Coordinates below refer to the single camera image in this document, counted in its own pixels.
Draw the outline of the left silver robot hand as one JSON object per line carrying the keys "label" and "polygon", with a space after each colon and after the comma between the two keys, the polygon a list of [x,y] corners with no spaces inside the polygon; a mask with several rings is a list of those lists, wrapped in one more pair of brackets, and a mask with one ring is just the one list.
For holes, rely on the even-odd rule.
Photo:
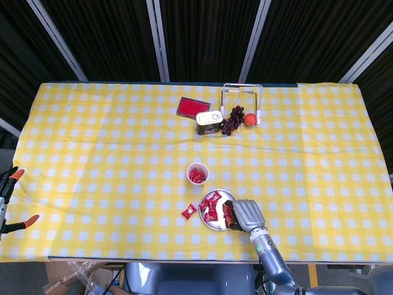
{"label": "left silver robot hand", "polygon": [[0,175],[0,239],[2,234],[25,230],[39,219],[39,215],[35,214],[26,221],[7,224],[7,207],[13,194],[14,187],[24,173],[24,169],[12,167]]}

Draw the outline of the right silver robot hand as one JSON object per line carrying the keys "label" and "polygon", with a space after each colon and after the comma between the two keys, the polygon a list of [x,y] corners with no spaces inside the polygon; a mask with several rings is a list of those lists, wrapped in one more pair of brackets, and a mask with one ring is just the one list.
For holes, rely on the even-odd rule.
{"label": "right silver robot hand", "polygon": [[254,200],[227,200],[224,204],[232,208],[232,214],[226,215],[233,218],[229,229],[251,233],[254,229],[265,228],[265,218]]}

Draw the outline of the round metal plate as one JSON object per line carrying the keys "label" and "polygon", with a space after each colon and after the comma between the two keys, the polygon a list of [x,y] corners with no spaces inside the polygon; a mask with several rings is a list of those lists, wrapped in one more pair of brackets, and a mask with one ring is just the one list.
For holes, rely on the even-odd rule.
{"label": "round metal plate", "polygon": [[[210,197],[212,197],[213,193],[215,191],[219,191],[219,193],[222,195],[222,198],[217,201],[217,206],[216,206],[216,212],[218,215],[218,221],[214,222],[204,222],[204,214],[209,211],[209,208],[206,209],[205,212],[201,212],[199,204],[205,200],[209,200]],[[201,220],[210,228],[213,230],[227,230],[229,228],[226,227],[225,221],[224,221],[224,213],[222,210],[222,205],[224,204],[225,201],[227,200],[236,200],[235,196],[230,193],[229,191],[223,190],[223,189],[215,189],[212,191],[209,191],[204,195],[204,197],[201,199],[200,203],[198,204],[198,211],[200,214]]]}

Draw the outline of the white paper cup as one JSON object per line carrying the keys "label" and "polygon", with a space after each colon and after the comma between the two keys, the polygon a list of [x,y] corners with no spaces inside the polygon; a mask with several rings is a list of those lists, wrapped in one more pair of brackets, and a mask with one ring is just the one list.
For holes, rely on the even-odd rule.
{"label": "white paper cup", "polygon": [[191,164],[188,166],[188,168],[187,168],[187,178],[188,178],[188,180],[189,180],[192,184],[197,185],[197,186],[201,186],[201,185],[203,185],[205,182],[203,182],[203,183],[194,183],[193,180],[191,180],[191,179],[189,178],[189,173],[190,173],[190,171],[191,171],[193,168],[198,168],[198,167],[201,167],[201,168],[204,170],[204,172],[206,173],[206,177],[205,177],[205,182],[206,182],[206,181],[208,180],[208,178],[209,178],[209,170],[208,170],[208,168],[207,168],[207,166],[206,166],[205,164],[198,163],[198,162],[191,163]]}

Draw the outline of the brown cardboard box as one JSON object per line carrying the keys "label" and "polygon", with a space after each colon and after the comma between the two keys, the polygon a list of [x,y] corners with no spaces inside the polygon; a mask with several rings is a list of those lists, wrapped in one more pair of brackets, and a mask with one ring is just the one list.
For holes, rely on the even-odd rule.
{"label": "brown cardboard box", "polygon": [[[125,264],[101,262],[102,266],[90,274],[100,295],[133,295],[126,277]],[[65,261],[45,264],[48,283],[44,286],[45,295],[87,295],[85,285],[72,275]]]}

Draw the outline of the grey robot torso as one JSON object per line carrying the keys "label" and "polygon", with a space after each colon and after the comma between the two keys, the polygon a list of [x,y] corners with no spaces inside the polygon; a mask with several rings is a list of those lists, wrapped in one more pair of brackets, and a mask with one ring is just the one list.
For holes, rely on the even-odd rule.
{"label": "grey robot torso", "polygon": [[247,264],[130,262],[123,287],[132,295],[255,295]]}

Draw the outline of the dark purple grape bunch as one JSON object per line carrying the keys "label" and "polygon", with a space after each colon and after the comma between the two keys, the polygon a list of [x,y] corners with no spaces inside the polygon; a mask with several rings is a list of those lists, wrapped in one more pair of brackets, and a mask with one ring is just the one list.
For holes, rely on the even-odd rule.
{"label": "dark purple grape bunch", "polygon": [[237,106],[232,109],[230,117],[220,123],[221,134],[230,136],[244,122],[244,108]]}

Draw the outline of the luncheon meat tin can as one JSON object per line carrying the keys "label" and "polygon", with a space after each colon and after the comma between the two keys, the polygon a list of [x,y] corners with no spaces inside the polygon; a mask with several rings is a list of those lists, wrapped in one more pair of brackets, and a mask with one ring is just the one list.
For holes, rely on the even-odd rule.
{"label": "luncheon meat tin can", "polygon": [[223,115],[220,111],[199,112],[196,115],[196,133],[208,135],[220,131]]}

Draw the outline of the red rectangular tray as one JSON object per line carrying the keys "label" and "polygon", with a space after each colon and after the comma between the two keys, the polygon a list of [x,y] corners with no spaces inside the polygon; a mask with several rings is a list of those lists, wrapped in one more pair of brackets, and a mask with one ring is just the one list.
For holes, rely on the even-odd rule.
{"label": "red rectangular tray", "polygon": [[183,96],[179,101],[176,114],[182,117],[196,119],[198,113],[209,111],[209,109],[209,103]]}

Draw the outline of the yellow white checked tablecloth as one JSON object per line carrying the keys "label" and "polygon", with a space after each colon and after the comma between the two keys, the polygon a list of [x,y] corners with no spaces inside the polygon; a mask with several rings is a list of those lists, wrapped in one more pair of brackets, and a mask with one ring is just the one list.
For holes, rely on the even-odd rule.
{"label": "yellow white checked tablecloth", "polygon": [[[25,170],[0,262],[49,258],[255,261],[244,232],[181,213],[225,189],[253,199],[287,261],[393,262],[393,191],[358,86],[263,89],[260,125],[198,135],[184,96],[220,111],[220,87],[42,84],[13,163]],[[187,178],[205,164],[201,186]]]}

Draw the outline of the black curtain panel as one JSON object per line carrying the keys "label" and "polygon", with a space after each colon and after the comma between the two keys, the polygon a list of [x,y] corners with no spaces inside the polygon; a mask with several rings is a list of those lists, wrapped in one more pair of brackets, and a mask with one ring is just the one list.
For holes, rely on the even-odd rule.
{"label": "black curtain panel", "polygon": [[393,43],[355,80],[383,152],[393,174]]}
{"label": "black curtain panel", "polygon": [[41,3],[89,81],[160,81],[146,0]]}
{"label": "black curtain panel", "polygon": [[172,82],[237,82],[260,0],[160,0]]}
{"label": "black curtain panel", "polygon": [[76,80],[26,0],[0,0],[0,118],[21,130],[42,83]]}
{"label": "black curtain panel", "polygon": [[272,0],[248,82],[338,82],[393,22],[393,0]]}

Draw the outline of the white partition post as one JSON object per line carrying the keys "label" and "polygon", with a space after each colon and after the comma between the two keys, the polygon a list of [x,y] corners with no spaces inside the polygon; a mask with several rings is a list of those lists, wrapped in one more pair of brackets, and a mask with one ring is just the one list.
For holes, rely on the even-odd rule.
{"label": "white partition post", "polygon": [[170,82],[160,0],[146,0],[150,28],[161,82]]}
{"label": "white partition post", "polygon": [[11,124],[0,118],[0,127],[7,130],[9,133],[13,134],[17,138],[20,137],[21,131],[13,127]]}
{"label": "white partition post", "polygon": [[53,22],[51,16],[45,9],[41,0],[26,0],[26,2],[30,6],[37,19],[40,21],[41,25],[44,27],[56,48],[65,59],[66,63],[69,65],[70,69],[76,75],[76,78],[78,78],[79,81],[87,82],[88,78],[86,77],[76,57],[71,52],[71,49],[67,45],[56,24]]}
{"label": "white partition post", "polygon": [[393,43],[393,21],[339,80],[341,84],[353,83]]}
{"label": "white partition post", "polygon": [[271,0],[260,0],[259,7],[255,16],[254,25],[247,45],[246,54],[243,65],[239,75],[238,82],[244,84],[247,80],[252,61],[254,59],[255,51],[259,44],[259,39],[263,31],[265,21],[267,19],[268,11],[270,9]]}

